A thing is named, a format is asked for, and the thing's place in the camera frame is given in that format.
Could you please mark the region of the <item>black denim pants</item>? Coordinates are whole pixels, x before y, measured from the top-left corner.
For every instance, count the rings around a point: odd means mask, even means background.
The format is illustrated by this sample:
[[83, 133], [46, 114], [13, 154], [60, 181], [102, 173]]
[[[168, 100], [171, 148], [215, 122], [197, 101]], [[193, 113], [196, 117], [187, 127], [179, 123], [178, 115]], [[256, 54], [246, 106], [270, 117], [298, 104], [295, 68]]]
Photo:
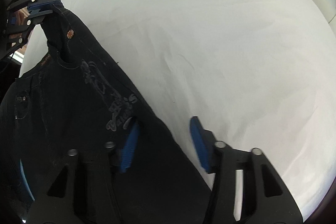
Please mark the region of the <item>black denim pants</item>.
[[1, 103], [1, 223], [202, 223], [210, 188], [169, 129], [74, 13], [46, 10], [47, 53]]

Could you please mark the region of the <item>white bed sheet mattress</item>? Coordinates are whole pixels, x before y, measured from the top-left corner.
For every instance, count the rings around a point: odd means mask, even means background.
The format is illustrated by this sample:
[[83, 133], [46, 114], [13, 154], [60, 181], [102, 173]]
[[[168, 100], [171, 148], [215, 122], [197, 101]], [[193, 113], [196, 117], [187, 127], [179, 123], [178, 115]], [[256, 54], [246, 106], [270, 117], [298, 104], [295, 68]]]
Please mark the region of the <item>white bed sheet mattress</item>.
[[261, 148], [304, 219], [335, 178], [335, 35], [312, 0], [61, 0], [194, 164], [196, 115]]

